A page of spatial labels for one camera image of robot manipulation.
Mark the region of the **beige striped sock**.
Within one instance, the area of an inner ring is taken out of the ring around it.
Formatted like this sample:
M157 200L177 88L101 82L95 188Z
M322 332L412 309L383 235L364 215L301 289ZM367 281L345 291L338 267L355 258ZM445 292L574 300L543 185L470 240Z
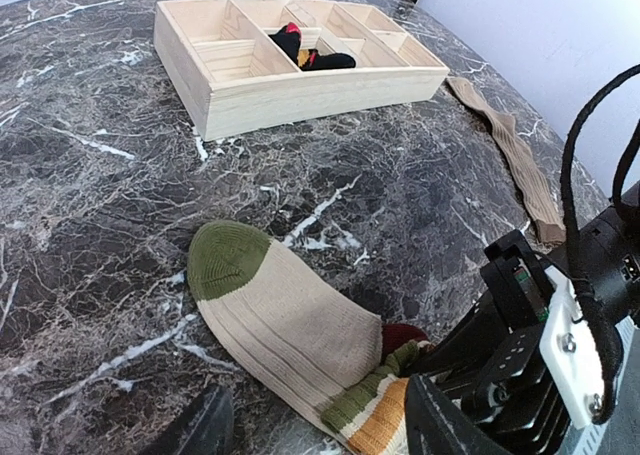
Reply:
M239 222L196 232L187 282L222 347L307 422L354 454L407 452L406 372L430 348L421 329L384 323Z

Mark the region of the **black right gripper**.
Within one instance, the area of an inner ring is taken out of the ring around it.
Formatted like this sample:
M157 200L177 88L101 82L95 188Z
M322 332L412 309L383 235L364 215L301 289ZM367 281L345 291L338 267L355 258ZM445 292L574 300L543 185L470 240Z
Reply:
M607 207L580 232L580 263L615 350L597 352L568 274L564 248L536 253L555 291L544 323L508 328L489 289L411 369L426 375L471 422L510 454L592 454L604 435L631 431L638 380L639 220Z

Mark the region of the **black argyle sock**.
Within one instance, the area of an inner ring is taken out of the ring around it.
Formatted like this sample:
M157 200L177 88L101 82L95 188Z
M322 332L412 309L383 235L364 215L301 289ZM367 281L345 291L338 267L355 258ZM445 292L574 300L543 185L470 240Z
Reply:
M356 60L345 53L322 55L317 49L302 48L302 32L293 22L282 26L269 38L294 62L302 71L320 71L336 69L352 69Z

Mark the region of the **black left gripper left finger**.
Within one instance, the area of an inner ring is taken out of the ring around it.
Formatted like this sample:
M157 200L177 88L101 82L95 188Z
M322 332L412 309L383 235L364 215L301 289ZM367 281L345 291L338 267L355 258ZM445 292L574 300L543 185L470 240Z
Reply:
M140 454L230 454L233 430L230 390L209 385Z

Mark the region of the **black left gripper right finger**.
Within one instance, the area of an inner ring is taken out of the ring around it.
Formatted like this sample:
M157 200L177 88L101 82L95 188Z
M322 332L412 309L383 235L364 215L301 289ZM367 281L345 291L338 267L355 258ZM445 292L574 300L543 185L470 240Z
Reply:
M510 454L477 428L426 375L409 377L405 421L411 455Z

